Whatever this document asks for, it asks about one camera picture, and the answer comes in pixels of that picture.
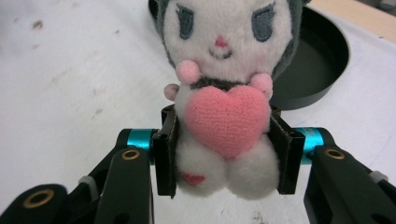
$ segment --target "plush toy face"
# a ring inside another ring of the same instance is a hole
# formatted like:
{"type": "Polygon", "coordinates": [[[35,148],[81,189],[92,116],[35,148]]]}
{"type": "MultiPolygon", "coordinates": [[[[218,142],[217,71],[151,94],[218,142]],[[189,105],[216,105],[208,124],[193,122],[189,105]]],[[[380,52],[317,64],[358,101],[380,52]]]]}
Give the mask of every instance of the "plush toy face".
{"type": "Polygon", "coordinates": [[[271,75],[293,39],[288,0],[170,0],[163,26],[173,64],[192,60],[206,77],[244,83],[271,75]]]}

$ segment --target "embroidered eye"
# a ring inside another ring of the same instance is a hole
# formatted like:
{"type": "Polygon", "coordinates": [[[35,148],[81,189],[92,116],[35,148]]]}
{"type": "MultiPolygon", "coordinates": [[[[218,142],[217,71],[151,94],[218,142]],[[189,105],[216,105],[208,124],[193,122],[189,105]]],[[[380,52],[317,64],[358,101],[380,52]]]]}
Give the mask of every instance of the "embroidered eye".
{"type": "Polygon", "coordinates": [[[180,24],[180,38],[186,40],[192,35],[192,27],[194,25],[194,12],[186,7],[177,4],[176,11],[180,24]]]}
{"type": "Polygon", "coordinates": [[[274,19],[274,15],[273,4],[253,12],[251,17],[251,26],[254,38],[258,41],[264,42],[271,37],[273,32],[272,21],[274,19]]]}

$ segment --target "plush toy mouth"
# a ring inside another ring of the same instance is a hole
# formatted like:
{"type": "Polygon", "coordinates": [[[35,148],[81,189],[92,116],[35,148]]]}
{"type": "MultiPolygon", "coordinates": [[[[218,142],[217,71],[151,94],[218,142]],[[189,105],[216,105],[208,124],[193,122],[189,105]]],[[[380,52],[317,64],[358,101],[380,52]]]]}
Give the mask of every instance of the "plush toy mouth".
{"type": "Polygon", "coordinates": [[[233,55],[233,52],[231,50],[228,50],[225,54],[217,54],[212,49],[209,49],[209,53],[212,57],[214,57],[217,60],[229,59],[231,55],[233,55]]]}

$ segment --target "pink nose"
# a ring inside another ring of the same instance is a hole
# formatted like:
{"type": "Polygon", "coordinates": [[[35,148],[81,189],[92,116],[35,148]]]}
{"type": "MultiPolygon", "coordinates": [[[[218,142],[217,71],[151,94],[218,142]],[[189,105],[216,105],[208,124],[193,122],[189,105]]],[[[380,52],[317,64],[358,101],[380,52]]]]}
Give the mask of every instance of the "pink nose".
{"type": "Polygon", "coordinates": [[[215,45],[218,48],[226,48],[228,43],[221,35],[219,35],[219,37],[216,39],[215,45]]]}

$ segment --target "pink heart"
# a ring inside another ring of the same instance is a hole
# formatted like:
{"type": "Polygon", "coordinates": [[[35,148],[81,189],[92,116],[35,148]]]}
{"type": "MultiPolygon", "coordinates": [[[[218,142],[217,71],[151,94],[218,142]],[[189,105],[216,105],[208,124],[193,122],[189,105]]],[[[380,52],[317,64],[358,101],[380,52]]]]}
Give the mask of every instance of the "pink heart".
{"type": "Polygon", "coordinates": [[[227,92],[210,86],[191,97],[184,121],[202,144],[232,160],[260,139],[269,117],[270,106],[262,92],[249,86],[227,92]]]}

